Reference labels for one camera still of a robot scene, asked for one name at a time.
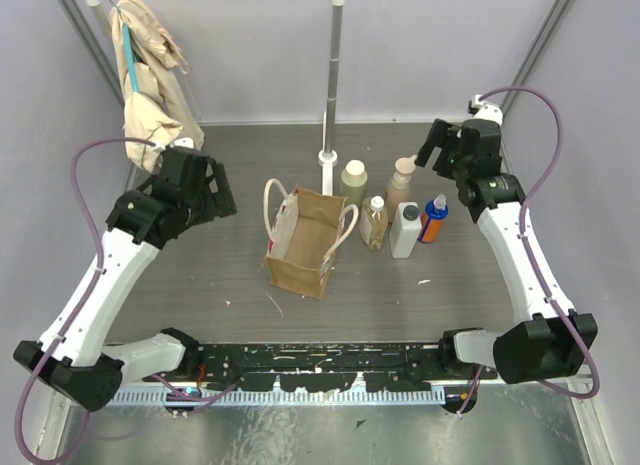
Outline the beige pump bottle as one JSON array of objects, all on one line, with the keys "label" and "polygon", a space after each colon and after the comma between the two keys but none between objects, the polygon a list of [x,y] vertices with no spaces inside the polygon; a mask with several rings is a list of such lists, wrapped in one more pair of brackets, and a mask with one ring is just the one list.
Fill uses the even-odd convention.
[{"label": "beige pump bottle", "polygon": [[416,158],[416,155],[412,155],[395,161],[394,173],[387,183],[385,194],[389,223],[394,221],[398,205],[409,201],[411,178],[416,170]]}]

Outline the orange blue spray bottle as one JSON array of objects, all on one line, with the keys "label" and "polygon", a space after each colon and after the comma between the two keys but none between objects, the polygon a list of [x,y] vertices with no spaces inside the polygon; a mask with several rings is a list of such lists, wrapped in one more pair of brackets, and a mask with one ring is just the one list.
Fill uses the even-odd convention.
[{"label": "orange blue spray bottle", "polygon": [[447,198],[444,194],[439,194],[430,200],[426,204],[421,216],[422,229],[418,235],[418,241],[421,243],[434,242],[441,231],[448,213]]}]

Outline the green bottle beige cap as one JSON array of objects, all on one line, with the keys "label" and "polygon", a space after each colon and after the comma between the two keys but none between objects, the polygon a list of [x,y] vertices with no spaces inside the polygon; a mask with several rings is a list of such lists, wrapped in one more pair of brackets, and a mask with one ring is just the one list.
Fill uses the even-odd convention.
[{"label": "green bottle beige cap", "polygon": [[361,207],[366,194],[368,175],[360,160],[350,160],[341,172],[340,195],[346,204]]}]

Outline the white bottle grey cap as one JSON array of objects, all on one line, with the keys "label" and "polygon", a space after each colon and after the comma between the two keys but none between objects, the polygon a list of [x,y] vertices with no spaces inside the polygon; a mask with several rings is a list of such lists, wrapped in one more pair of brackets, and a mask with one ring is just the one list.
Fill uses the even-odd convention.
[{"label": "white bottle grey cap", "polygon": [[389,232],[391,256],[394,259],[408,258],[421,229],[420,210],[417,203],[399,203]]}]

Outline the clear amber liquid bottle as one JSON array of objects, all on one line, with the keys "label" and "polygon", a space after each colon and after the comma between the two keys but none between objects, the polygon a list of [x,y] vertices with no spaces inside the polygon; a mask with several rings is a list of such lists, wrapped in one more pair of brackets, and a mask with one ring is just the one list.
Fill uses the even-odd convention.
[{"label": "clear amber liquid bottle", "polygon": [[362,240],[371,250],[380,250],[388,226],[388,212],[381,196],[364,199],[359,220]]}]

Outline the brown canvas tote bag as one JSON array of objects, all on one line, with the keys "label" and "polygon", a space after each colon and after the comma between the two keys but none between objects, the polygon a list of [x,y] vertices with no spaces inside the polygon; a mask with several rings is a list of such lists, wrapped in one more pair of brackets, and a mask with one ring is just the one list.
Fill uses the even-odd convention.
[{"label": "brown canvas tote bag", "polygon": [[271,178],[263,191],[263,219],[271,284],[322,299],[336,253],[357,225],[359,208],[344,197],[302,187],[288,192]]}]

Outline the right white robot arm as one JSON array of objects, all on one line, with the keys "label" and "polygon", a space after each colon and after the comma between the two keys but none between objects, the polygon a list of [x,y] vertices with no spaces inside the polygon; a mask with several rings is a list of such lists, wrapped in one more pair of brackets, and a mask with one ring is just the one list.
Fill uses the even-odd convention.
[{"label": "right white robot arm", "polygon": [[508,384],[574,376],[585,362],[598,327],[579,313],[555,280],[523,210],[519,180],[502,170],[501,127],[474,117],[457,126],[437,119],[415,163],[433,151],[438,176],[451,179],[493,251],[511,299],[514,326],[504,332],[480,328],[449,330],[439,341],[438,364],[459,379],[474,365],[495,370]]}]

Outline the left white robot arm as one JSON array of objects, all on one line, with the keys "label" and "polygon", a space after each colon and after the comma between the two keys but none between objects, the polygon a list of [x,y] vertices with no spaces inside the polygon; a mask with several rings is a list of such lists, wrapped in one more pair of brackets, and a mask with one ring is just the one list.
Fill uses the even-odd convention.
[{"label": "left white robot arm", "polygon": [[105,343],[133,286],[169,241],[237,212],[223,163],[184,146],[161,156],[157,174],[116,200],[96,257],[57,320],[14,351],[17,363],[88,412],[105,407],[124,384],[162,372],[188,381],[200,369],[199,342],[175,328]]}]

